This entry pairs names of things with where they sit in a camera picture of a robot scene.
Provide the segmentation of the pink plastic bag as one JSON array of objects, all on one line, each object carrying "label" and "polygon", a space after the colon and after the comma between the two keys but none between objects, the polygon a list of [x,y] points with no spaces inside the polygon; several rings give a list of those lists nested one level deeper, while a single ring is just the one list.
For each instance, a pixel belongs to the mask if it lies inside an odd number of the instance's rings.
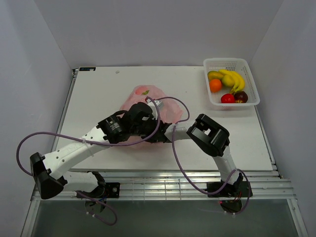
[{"label": "pink plastic bag", "polygon": [[[128,111],[133,104],[138,102],[146,102],[146,97],[149,96],[153,99],[166,97],[167,95],[158,87],[154,85],[139,85],[133,89],[126,101],[120,107],[120,110]],[[163,99],[162,105],[159,106],[160,119],[165,123],[175,123],[181,120],[183,110],[172,99]]]}]

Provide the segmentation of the orange fake orange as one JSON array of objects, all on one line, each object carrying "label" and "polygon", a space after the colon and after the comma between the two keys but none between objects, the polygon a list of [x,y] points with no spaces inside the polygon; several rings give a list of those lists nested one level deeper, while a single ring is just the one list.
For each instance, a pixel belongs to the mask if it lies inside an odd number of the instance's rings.
[{"label": "orange fake orange", "polygon": [[222,89],[222,82],[219,79],[212,79],[209,82],[209,88],[212,93],[219,92]]}]

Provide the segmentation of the yellow fake fruit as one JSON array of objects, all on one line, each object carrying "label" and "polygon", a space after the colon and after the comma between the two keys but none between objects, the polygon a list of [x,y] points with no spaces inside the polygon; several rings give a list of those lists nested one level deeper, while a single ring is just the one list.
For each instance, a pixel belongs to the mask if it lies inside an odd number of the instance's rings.
[{"label": "yellow fake fruit", "polygon": [[207,73],[207,77],[209,80],[213,80],[213,79],[221,80],[224,77],[224,75],[218,71],[210,71]]}]

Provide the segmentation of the yellow fake lemon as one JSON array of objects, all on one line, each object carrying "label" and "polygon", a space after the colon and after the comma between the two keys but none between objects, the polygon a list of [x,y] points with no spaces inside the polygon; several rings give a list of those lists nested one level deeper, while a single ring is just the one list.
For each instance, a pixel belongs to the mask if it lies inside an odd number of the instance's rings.
[{"label": "yellow fake lemon", "polygon": [[224,75],[224,77],[221,79],[222,85],[226,87],[233,87],[235,84],[235,81],[232,76],[230,75]]}]

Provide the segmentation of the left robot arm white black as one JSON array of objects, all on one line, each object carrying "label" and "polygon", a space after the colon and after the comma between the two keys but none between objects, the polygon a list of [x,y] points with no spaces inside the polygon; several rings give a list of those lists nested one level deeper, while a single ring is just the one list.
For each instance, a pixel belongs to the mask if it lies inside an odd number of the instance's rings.
[{"label": "left robot arm white black", "polygon": [[161,101],[138,102],[127,111],[105,118],[78,141],[54,152],[30,157],[31,172],[42,199],[50,199],[62,191],[80,191],[91,198],[108,192],[103,177],[96,171],[71,172],[70,169],[86,158],[115,144],[125,145],[130,137],[147,142],[165,141],[167,126],[158,118]]}]

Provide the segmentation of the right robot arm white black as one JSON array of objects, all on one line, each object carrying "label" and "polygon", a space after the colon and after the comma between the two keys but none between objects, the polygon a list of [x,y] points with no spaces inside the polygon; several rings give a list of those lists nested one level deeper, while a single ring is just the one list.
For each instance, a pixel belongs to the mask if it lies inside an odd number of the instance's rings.
[{"label": "right robot arm white black", "polygon": [[232,197],[239,195],[241,187],[247,182],[233,161],[229,144],[229,132],[226,128],[205,114],[195,120],[171,124],[164,131],[166,142],[192,140],[205,154],[214,159],[220,172],[221,181],[209,182],[202,193],[209,197]]}]

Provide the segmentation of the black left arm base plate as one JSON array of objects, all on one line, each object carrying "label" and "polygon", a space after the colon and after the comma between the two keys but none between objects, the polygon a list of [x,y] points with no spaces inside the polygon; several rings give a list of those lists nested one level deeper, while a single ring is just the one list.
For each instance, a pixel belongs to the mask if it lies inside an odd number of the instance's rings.
[{"label": "black left arm base plate", "polygon": [[101,184],[91,192],[80,191],[80,193],[90,198],[118,198],[119,192],[120,192],[119,182]]}]

